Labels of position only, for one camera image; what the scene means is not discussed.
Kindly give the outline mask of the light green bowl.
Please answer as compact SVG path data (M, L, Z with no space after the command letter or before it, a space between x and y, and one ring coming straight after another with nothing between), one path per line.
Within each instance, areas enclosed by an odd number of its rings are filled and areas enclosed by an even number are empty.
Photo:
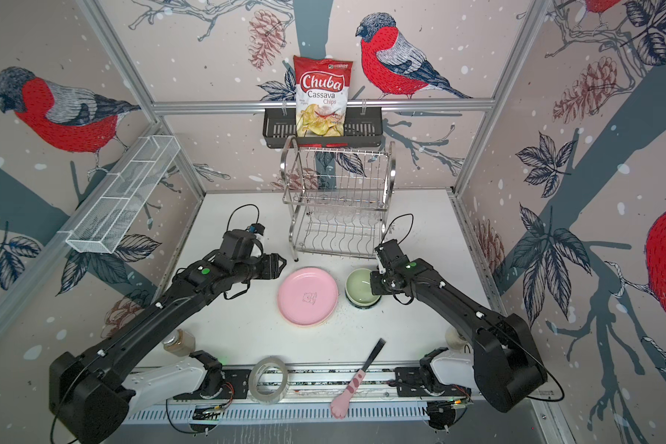
M377 296L373 295L370 289L371 272L372 271L367 268L360 268L351 272L351 274L346 279L346 295L349 295L359 301Z

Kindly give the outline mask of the pink plate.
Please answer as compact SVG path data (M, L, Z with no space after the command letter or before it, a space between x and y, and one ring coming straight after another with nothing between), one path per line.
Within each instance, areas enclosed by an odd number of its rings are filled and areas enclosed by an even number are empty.
M282 317L297 327L314 327L335 312L340 292L329 272L301 268L291 273L277 291L277 308Z

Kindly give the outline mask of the steel two-tier dish rack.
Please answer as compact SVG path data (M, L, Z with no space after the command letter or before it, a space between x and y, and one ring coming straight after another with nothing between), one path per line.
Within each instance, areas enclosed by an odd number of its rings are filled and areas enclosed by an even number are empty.
M304 253L373 259L389 229L397 176L395 144L319 147L287 138L279 173L290 209L294 260Z

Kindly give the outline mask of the green leaf patterned bowl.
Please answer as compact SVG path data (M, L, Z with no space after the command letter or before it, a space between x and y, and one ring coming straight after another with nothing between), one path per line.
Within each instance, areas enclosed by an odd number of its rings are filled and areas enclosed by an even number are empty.
M346 295L346 299L353 307L364 310L364 309L370 309L375 305L377 305L380 302L381 297L373 296L372 298L363 299L362 301L359 301L349 295Z

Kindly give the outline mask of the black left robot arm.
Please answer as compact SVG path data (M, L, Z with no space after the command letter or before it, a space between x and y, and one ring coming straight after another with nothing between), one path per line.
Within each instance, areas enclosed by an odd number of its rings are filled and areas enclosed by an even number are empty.
M277 279L287 262L262 251L265 228L226 231L220 247L180 270L152 305L111 337L78 355L66 351L49 366L49 410L79 443L101 443L126 419L136 397L125 380L184 321L235 285ZM253 250L260 250L258 255Z

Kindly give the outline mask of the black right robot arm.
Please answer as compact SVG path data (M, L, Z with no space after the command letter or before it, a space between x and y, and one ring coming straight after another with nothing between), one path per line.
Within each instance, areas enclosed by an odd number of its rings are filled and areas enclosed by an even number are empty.
M397 240L379 244L375 255L379 270L371 274L373 294L403 293L455 327L470 343L475 386L496 410L509 412L548 382L548 370L520 316L503 316L476 303L427 261L409 259Z

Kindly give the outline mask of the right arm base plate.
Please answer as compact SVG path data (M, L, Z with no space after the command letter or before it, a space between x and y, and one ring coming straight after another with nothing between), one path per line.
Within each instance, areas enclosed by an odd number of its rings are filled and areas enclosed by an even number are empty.
M461 397L469 398L472 389L455 384L441 383L433 373L419 366L402 366L394 369L394 377L387 384L401 398Z

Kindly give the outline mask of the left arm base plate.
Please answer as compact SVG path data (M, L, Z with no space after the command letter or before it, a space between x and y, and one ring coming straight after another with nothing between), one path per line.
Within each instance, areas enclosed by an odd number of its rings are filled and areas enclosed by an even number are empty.
M225 366L218 374L208 374L192 397L195 400L244 400L249 392L250 375L250 368Z

